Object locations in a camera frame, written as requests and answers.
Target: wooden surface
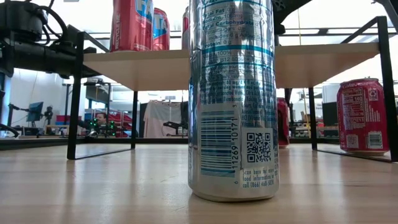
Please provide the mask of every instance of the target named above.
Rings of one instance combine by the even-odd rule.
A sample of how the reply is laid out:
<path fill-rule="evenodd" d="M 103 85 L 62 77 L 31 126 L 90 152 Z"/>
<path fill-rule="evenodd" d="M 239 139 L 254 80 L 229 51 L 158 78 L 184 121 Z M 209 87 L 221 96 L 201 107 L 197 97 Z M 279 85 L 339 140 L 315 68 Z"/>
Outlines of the wooden surface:
<path fill-rule="evenodd" d="M 128 145 L 80 145 L 84 154 Z M 214 203 L 187 185 L 187 146 L 66 161 L 66 147 L 0 152 L 0 223 L 397 223 L 398 166 L 323 152 L 280 150 L 270 200 Z"/>
<path fill-rule="evenodd" d="M 340 149 L 340 145 L 337 144 L 318 144 L 318 149 L 319 150 L 325 150 L 325 151 L 330 151 L 330 152 L 339 152 L 339 153 L 347 153 L 350 154 L 349 152 L 346 152 L 344 150 Z M 391 161 L 391 153 L 386 152 L 382 156 L 369 156 L 368 157 L 373 157 L 373 158 L 381 158 L 381 159 L 388 159 Z"/>
<path fill-rule="evenodd" d="M 378 53 L 377 43 L 276 47 L 277 88 L 313 87 Z M 188 56 L 187 50 L 86 54 L 84 64 L 132 90 L 187 90 Z"/>

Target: wooden shelf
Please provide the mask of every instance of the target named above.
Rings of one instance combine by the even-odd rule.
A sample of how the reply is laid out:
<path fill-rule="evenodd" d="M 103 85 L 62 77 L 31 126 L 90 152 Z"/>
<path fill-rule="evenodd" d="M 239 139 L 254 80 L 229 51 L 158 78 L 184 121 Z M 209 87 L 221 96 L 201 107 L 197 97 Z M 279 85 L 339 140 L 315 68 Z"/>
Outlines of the wooden shelf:
<path fill-rule="evenodd" d="M 378 43 L 282 46 L 275 51 L 278 88 L 308 88 L 379 53 Z M 84 64 L 136 91 L 186 90 L 187 50 L 86 54 Z"/>

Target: wooden table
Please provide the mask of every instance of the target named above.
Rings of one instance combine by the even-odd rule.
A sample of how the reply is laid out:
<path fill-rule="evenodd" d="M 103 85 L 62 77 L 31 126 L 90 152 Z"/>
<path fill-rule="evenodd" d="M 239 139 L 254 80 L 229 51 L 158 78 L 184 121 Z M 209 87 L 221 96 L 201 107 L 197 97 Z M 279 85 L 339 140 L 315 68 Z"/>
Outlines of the wooden table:
<path fill-rule="evenodd" d="M 79 145 L 77 154 L 129 145 Z M 65 146 L 0 152 L 1 224 L 363 223 L 398 221 L 398 166 L 280 150 L 280 190 L 270 200 L 214 203 L 187 185 L 186 145 L 138 145 L 79 161 Z"/>

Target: barcode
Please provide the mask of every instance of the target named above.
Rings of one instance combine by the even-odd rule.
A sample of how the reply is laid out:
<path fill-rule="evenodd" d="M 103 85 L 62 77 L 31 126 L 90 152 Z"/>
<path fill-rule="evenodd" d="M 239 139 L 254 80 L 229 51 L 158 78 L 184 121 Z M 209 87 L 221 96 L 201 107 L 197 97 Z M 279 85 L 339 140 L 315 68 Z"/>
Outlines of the barcode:
<path fill-rule="evenodd" d="M 354 134 L 347 135 L 347 147 L 355 149 L 359 147 L 357 135 Z"/>
<path fill-rule="evenodd" d="M 201 113 L 200 147 L 203 175 L 235 177 L 232 166 L 232 122 L 234 111 L 207 111 Z"/>
<path fill-rule="evenodd" d="M 381 132 L 371 132 L 368 134 L 368 146 L 370 149 L 383 148 Z"/>

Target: red object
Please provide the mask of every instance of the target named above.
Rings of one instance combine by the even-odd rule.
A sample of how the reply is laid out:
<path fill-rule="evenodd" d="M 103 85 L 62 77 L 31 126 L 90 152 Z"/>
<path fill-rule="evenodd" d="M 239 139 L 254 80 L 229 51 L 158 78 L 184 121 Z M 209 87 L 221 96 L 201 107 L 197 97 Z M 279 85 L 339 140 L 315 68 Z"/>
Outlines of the red object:
<path fill-rule="evenodd" d="M 279 147 L 289 145 L 289 106 L 285 98 L 278 98 L 278 142 Z"/>
<path fill-rule="evenodd" d="M 189 6 L 185 9 L 182 16 L 182 49 L 189 48 L 190 34 L 189 34 Z"/>
<path fill-rule="evenodd" d="M 342 150 L 368 154 L 389 150 L 384 92 L 378 79 L 342 83 L 337 108 Z"/>
<path fill-rule="evenodd" d="M 170 50 L 170 24 L 166 12 L 155 8 L 154 13 L 154 48 L 153 50 Z"/>
<path fill-rule="evenodd" d="M 111 52 L 152 50 L 152 0 L 114 0 Z"/>
<path fill-rule="evenodd" d="M 56 122 L 64 122 L 65 121 L 65 118 L 66 118 L 66 120 L 67 120 L 67 122 L 69 122 L 70 121 L 70 116 L 69 115 L 57 115 L 57 117 L 56 117 Z"/>
<path fill-rule="evenodd" d="M 100 113 L 104 113 L 104 112 L 97 111 L 97 113 L 94 114 L 94 117 L 96 117 L 96 115 L 100 114 Z M 116 130 L 116 137 L 117 138 L 127 138 L 127 137 L 129 137 L 128 134 L 126 134 L 124 131 L 122 131 L 122 129 L 123 130 L 128 130 L 128 131 L 131 130 L 132 119 L 131 119 L 131 117 L 128 114 L 123 113 L 123 118 L 122 118 L 122 112 L 111 110 L 109 112 L 108 121 L 109 122 L 111 122 L 111 121 L 114 122 L 114 124 L 116 126 L 116 129 L 117 129 Z"/>

